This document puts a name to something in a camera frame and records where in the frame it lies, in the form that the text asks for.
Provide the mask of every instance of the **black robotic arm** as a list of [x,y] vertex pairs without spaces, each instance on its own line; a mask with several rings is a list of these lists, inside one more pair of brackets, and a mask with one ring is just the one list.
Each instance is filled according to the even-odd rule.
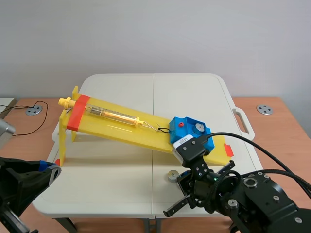
[[311,227],[311,210],[299,208],[267,173],[290,176],[308,192],[311,185],[302,178],[282,170],[262,170],[240,175],[231,170],[231,161],[215,173],[203,159],[206,136],[187,140],[174,149],[182,166],[190,168],[177,178],[184,198],[164,211],[170,217],[183,206],[203,207],[232,219],[232,232],[242,233],[307,233]]

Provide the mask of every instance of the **yellow plastic board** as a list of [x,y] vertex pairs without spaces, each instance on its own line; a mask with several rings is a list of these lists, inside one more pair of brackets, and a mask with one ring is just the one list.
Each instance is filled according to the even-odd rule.
[[[80,95],[77,94],[77,89],[75,88],[72,97],[77,100]],[[124,114],[139,117],[141,121],[145,121],[154,128],[160,127],[169,128],[169,123],[171,120],[154,116],[152,114],[137,111],[131,108],[106,102],[103,100],[98,100],[95,98],[90,98],[88,104],[106,108],[109,110],[121,112]],[[65,159],[65,133],[64,130],[67,128],[68,121],[70,119],[72,111],[66,111],[62,113],[60,117],[60,164],[63,165]],[[112,140],[117,140],[121,142],[126,142],[134,144],[140,147],[146,147],[157,151],[162,151],[166,153],[172,153],[172,144],[170,143],[170,134],[164,132],[156,132],[151,128],[146,128],[141,125],[137,127],[120,123],[114,120],[105,119],[100,116],[91,114],[90,112],[84,111],[80,125],[78,128],[79,132],[92,134],[99,137],[104,137]],[[75,133],[72,133],[72,139],[75,138]],[[206,162],[211,162],[214,164],[225,165],[229,162],[230,158],[227,157],[224,144],[225,139],[221,136],[214,138],[215,149],[212,153],[205,157]]]

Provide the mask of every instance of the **blue device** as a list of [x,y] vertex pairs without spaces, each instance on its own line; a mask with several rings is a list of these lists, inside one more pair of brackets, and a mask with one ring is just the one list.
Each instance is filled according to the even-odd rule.
[[[201,135],[210,134],[210,128],[205,126],[204,122],[191,119],[189,117],[178,118],[174,117],[170,122],[170,140],[173,144],[184,136],[191,134],[193,137],[197,138]],[[211,152],[214,149],[213,139],[210,138],[204,147]]]

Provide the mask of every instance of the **orange tab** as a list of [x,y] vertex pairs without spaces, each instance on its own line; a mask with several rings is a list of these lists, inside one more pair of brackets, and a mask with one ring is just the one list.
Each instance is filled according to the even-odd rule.
[[233,154],[233,151],[232,151],[232,148],[230,145],[227,145],[226,143],[224,143],[224,147],[225,147],[225,151],[227,153],[227,156],[228,157],[233,157],[234,154]]
[[57,159],[57,160],[55,161],[55,164],[57,164],[57,165],[60,166],[60,161],[59,161],[59,159]]
[[67,129],[78,131],[80,121],[89,98],[89,96],[85,95],[79,96],[76,103],[74,104],[74,107],[72,108],[72,113],[67,125]]

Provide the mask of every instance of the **table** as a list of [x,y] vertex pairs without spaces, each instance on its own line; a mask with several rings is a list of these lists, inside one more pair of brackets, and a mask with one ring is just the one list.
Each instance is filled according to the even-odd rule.
[[[1,157],[24,160],[44,160],[48,157],[54,144],[51,134],[58,122],[62,108],[57,104],[58,99],[22,99],[17,104],[32,105],[37,100],[43,100],[49,104],[49,113],[45,124],[34,134],[12,138],[0,150]],[[254,141],[288,165],[297,175],[311,182],[309,173],[311,140],[285,104],[279,98],[234,98],[234,102],[247,114],[256,133]],[[272,106],[275,113],[269,116],[258,113],[256,106],[262,103]],[[25,110],[12,110],[5,120],[15,126],[17,133],[27,133],[39,126],[43,117],[44,115],[38,114],[32,116],[32,120],[29,121]],[[265,155],[259,151],[257,153],[264,168],[278,168]],[[284,188],[298,206],[311,208],[310,200],[294,181],[278,175],[271,175],[271,177]],[[32,206],[27,208],[21,218],[31,229],[36,228],[45,233],[67,232],[56,221],[42,216]],[[119,219],[74,219],[73,221],[81,233],[101,232],[100,229],[105,229],[106,232],[143,232],[141,221],[136,219],[123,219],[121,223]],[[227,232],[230,224],[231,221],[223,217],[172,218],[163,221],[162,231],[165,233],[189,231],[224,233]]]
[[9,108],[4,107],[8,106],[8,107],[12,107],[14,106],[14,104],[16,104],[16,99],[15,98],[0,98],[0,118],[5,118],[5,116],[9,113]]

